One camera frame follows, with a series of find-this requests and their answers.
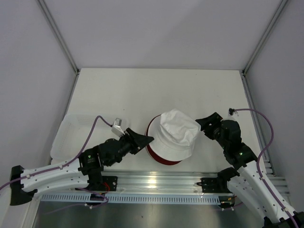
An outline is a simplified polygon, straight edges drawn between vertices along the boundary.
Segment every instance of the white robotic arm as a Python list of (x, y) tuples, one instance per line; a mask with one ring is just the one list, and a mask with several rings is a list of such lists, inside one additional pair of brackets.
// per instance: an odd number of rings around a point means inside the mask
[[(229, 113), (232, 115), (234, 109), (230, 109)], [(233, 166), (219, 172), (215, 180), (202, 178), (198, 184), (203, 192), (217, 189), (219, 193), (234, 193), (257, 217), (265, 221), (265, 228), (299, 228), (302, 224), (304, 227), (304, 212), (297, 213), (269, 178), (263, 175), (263, 171), (258, 169), (259, 159), (242, 142), (240, 127), (233, 118), (223, 119), (214, 113), (196, 122), (208, 138), (220, 144), (226, 160)]]
[[(98, 117), (95, 119), (86, 143)], [(136, 154), (154, 140), (153, 137), (137, 134), (130, 128), (123, 131), (120, 126), (120, 119), (116, 119), (111, 125), (112, 131), (120, 137), (119, 140), (108, 139), (83, 152), (85, 143), (79, 154), (71, 160), (31, 170), (25, 170), (21, 166), (13, 167), (10, 182), (8, 182), (11, 188), (10, 205), (24, 204), (31, 201), (33, 197), (56, 190), (73, 188), (106, 190), (103, 185), (104, 176), (101, 174), (104, 166), (121, 162), (127, 153)], [(106, 177), (106, 179), (110, 178), (117, 179), (112, 176)]]

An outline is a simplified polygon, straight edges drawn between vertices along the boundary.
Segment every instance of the transparent plastic container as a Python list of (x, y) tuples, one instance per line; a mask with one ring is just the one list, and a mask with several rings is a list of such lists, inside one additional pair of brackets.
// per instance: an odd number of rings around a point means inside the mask
[[(108, 123), (113, 124), (116, 118), (122, 119), (122, 129), (129, 127), (129, 122), (116, 115), (103, 115), (100, 113), (67, 114), (63, 119), (51, 149), (51, 157), (58, 162), (75, 157), (84, 145), (95, 118), (101, 115)], [(107, 139), (119, 139), (112, 128), (98, 119), (93, 134), (85, 147), (92, 148), (104, 143)]]

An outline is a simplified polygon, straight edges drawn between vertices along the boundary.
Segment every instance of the white wall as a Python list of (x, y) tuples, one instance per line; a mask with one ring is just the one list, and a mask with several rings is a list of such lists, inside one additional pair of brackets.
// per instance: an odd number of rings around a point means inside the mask
[(78, 67), (243, 69), (280, 0), (46, 0)]
[[(249, 70), (258, 110), (271, 120), (271, 158), (286, 177), (291, 200), (304, 210), (304, 1), (292, 0)], [(267, 135), (269, 131), (264, 123)]]
[[(46, 165), (74, 80), (34, 0), (0, 7), (0, 185), (15, 165)], [(22, 206), (10, 210), (17, 227)]]

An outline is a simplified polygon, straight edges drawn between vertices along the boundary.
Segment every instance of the white table surface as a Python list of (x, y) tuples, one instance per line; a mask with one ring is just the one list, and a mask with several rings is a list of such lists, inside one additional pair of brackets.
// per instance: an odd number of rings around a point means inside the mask
[[(214, 112), (225, 118), (230, 107), (248, 108), (238, 71), (83, 68), (68, 113), (123, 116), (132, 130), (144, 134), (153, 117), (173, 108), (198, 119)], [(250, 112), (240, 112), (235, 118), (243, 142), (258, 155), (260, 148)], [(227, 167), (230, 165), (222, 148), (201, 133), (193, 155), (177, 165), (159, 164), (143, 149), (105, 170), (218, 172)]]

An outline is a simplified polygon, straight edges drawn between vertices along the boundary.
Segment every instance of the hat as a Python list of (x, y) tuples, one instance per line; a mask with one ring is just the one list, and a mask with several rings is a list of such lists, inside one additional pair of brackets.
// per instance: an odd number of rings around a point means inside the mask
[(165, 112), (150, 122), (146, 135), (154, 137), (149, 154), (158, 162), (174, 165), (190, 157), (200, 125), (177, 109)]

